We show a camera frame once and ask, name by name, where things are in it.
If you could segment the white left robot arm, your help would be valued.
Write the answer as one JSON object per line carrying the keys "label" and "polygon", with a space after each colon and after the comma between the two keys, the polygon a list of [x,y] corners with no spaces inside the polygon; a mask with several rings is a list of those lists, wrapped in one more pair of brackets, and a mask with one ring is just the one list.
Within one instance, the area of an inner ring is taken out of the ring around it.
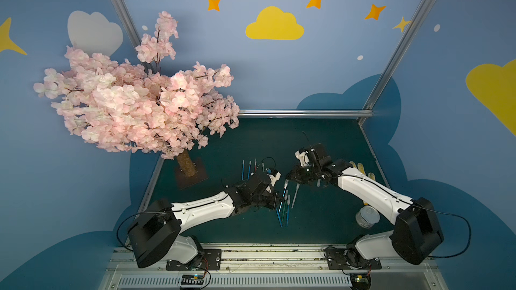
{"label": "white left robot arm", "polygon": [[275,210],[282,195],[275,190],[281,173],[268,170],[251,175],[248,181],[224,188],[201,200],[172,203],[165,198],[154,201],[127,229],[134,258],[140,269],[150,267],[168,254],[180,263],[190,263],[201,249],[185,231],[212,220],[241,215],[252,207]]}

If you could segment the short blue carving knife capped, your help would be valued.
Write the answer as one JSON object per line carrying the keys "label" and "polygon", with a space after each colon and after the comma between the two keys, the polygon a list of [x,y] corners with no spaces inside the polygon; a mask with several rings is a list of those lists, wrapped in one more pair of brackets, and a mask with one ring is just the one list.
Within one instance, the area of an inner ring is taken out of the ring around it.
{"label": "short blue carving knife capped", "polygon": [[282,204],[280,204],[278,206],[278,208],[276,209],[276,214],[277,214],[277,218],[278,218],[278,221],[279,221],[279,225],[282,228],[283,227],[283,223],[282,223],[281,209],[282,209]]}

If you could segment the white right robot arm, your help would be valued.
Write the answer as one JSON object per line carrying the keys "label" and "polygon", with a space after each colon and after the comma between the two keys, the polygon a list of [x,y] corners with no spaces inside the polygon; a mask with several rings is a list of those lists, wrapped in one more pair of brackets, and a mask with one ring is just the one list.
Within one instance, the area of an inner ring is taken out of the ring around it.
{"label": "white right robot arm", "polygon": [[356,238],[346,246],[348,265],[364,269],[371,260],[401,258],[421,264],[444,241],[433,204],[421,197],[414,200],[376,182],[356,166],[342,159],[332,160],[322,144],[295,153],[298,164],[286,178],[299,184],[321,180],[336,186],[375,209],[393,226],[388,232]]}

